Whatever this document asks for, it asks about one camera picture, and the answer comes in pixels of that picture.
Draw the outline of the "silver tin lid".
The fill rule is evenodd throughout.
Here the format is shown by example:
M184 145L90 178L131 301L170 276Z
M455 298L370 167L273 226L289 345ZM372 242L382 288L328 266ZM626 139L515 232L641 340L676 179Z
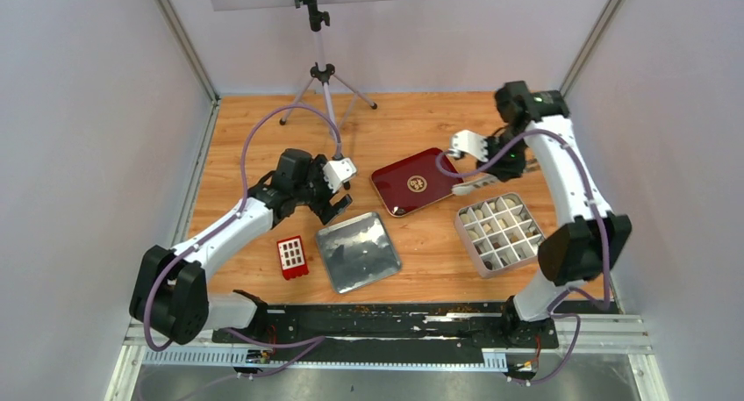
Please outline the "silver tin lid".
M316 232L315 242L331 286L339 294L381 281L402 270L402 259L376 212Z

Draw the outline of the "silver compartment tin box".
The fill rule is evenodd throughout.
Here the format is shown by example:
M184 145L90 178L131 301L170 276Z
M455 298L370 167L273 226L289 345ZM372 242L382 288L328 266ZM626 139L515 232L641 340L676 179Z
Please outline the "silver compartment tin box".
M523 199L514 192L460 209L454 228L483 279L536 262L545 239Z

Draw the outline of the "red lacquer tray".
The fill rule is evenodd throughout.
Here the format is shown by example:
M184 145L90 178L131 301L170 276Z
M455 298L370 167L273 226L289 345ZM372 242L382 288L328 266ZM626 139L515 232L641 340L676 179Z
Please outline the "red lacquer tray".
M436 163L440 154L441 149L431 147L370 175L373 188L391 216L400 218L450 197L452 188L464 183L460 177L440 172Z

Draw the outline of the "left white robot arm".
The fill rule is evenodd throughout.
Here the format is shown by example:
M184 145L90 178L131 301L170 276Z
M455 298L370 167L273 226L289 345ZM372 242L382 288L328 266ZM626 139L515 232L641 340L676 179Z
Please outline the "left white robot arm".
M210 295L208 282L251 241L276 228L299 206L307 207L322 224L338 217L352 202L333 198L357 174L344 156L331 160L290 148L275 169L244 190L222 218L201 233L171 248L154 245L143 255L134 284L129 314L146 327L147 344L161 350L153 332L168 344L185 345L203 330L234 328L248 342L268 333L265 304L243 290Z

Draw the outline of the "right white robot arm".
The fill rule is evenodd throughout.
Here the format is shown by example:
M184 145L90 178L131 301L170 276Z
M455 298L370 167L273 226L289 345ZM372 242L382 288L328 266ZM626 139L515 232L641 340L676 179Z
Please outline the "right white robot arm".
M519 347L562 298L598 276L609 279L632 223L612 211L594 183L559 91L532 92L523 81L507 82L494 100L504 126L486 139L485 171L502 182L519 178L532 152L556 214L556 230L538 245L538 273L513 297L514 313L500 324L504 340Z

